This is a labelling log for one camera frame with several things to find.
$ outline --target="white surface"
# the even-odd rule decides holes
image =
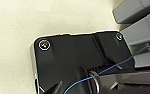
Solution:
[[[0,94],[35,94],[30,45],[36,38],[118,30],[114,1],[0,0]]]

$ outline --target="blue cable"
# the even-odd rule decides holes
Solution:
[[[109,67],[109,68],[107,68],[107,69],[105,69],[105,70],[103,70],[102,72],[98,73],[98,75],[94,75],[94,76],[91,76],[91,77],[88,77],[88,78],[85,78],[85,79],[82,79],[82,80],[80,80],[80,81],[75,82],[75,83],[72,84],[69,88],[67,88],[63,94],[66,94],[74,85],[76,85],[76,84],[78,84],[78,83],[81,83],[81,82],[84,82],[84,81],[86,81],[86,80],[92,79],[92,78],[94,78],[94,77],[96,77],[96,76],[99,76],[100,74],[102,74],[102,73],[104,73],[104,72],[106,72],[106,71],[108,71],[108,70],[110,70],[110,69],[112,69],[112,68],[114,68],[114,67],[116,67],[116,66],[119,66],[119,65],[121,65],[121,64],[124,64],[124,63],[126,63],[127,61],[131,60],[135,55],[138,55],[138,54],[141,53],[142,51],[144,51],[144,50],[146,50],[146,49],[149,49],[149,48],[150,48],[150,46],[144,47],[144,48],[140,49],[139,51],[137,51],[135,54],[133,54],[133,55],[132,55],[131,57],[129,57],[128,59],[126,59],[126,60],[124,60],[124,61],[122,61],[122,62],[120,62],[120,63],[118,63],[118,64],[116,64],[116,65],[113,65],[113,66],[111,66],[111,67]]]

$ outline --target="circular screw hole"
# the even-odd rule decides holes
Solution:
[[[117,38],[118,40],[122,40],[122,36],[123,36],[123,35],[120,34],[120,33],[117,33],[117,34],[116,34],[116,38]]]
[[[41,40],[39,42],[39,48],[41,48],[41,50],[48,50],[50,47],[50,43],[47,40]]]

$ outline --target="black device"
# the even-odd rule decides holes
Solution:
[[[131,56],[123,35],[117,31],[40,37],[32,48],[39,94],[43,90],[45,94],[63,94],[74,82],[89,77],[90,71],[99,72]],[[134,67],[132,59],[102,75]],[[67,94],[94,94],[93,88],[91,81],[84,81]]]

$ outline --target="screw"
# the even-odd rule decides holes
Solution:
[[[117,34],[116,34],[116,38],[117,38],[118,40],[122,40],[122,36],[123,36],[123,35],[122,35],[121,33],[117,33]]]
[[[41,50],[48,50],[50,47],[50,43],[47,40],[41,40],[39,42],[39,48],[41,48]]]

